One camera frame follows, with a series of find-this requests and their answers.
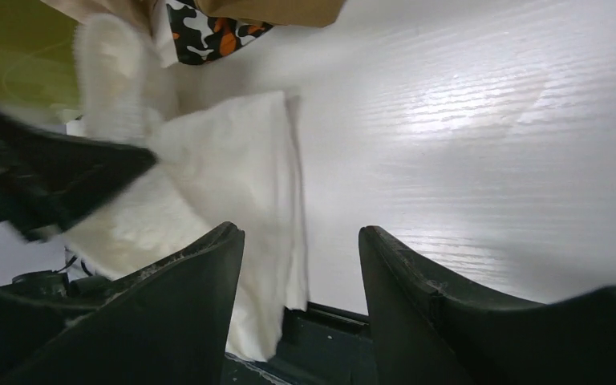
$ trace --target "brown cloth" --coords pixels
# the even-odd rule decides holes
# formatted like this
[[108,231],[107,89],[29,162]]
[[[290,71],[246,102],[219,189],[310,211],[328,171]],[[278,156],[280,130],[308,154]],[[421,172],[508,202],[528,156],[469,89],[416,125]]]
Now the brown cloth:
[[150,32],[150,18],[157,0],[41,0],[74,20],[84,23],[92,14],[114,14]]
[[328,26],[346,0],[192,0],[207,16],[235,18],[254,25]]

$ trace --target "folded white cloth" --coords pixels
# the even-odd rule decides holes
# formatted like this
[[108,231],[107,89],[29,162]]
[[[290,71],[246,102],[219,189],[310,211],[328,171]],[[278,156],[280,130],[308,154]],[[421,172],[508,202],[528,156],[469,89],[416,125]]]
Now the folded white cloth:
[[145,146],[159,163],[68,231],[70,248],[118,278],[232,221],[246,238],[226,350],[272,357],[284,307],[307,302],[300,173],[284,94],[171,119],[172,80],[148,38],[97,15],[80,27],[76,46],[84,117],[71,133]]

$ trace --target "white fabric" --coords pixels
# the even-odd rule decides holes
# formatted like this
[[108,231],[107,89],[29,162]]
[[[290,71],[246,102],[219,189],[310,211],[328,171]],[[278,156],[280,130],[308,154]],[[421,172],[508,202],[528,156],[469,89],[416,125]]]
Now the white fabric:
[[69,128],[148,147],[159,164],[68,231],[71,249],[118,278],[232,221],[246,239],[226,350],[270,358],[284,307],[304,310],[307,301],[300,174],[283,92],[170,120],[176,98],[147,39],[111,15],[80,28],[84,117]]

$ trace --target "patterned cloth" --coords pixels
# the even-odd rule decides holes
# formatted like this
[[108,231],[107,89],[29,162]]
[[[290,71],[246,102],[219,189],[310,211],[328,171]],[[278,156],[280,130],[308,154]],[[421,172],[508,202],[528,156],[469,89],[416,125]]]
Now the patterned cloth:
[[232,54],[272,26],[254,26],[231,18],[210,18],[193,0],[167,0],[168,21],[178,61],[200,66]]

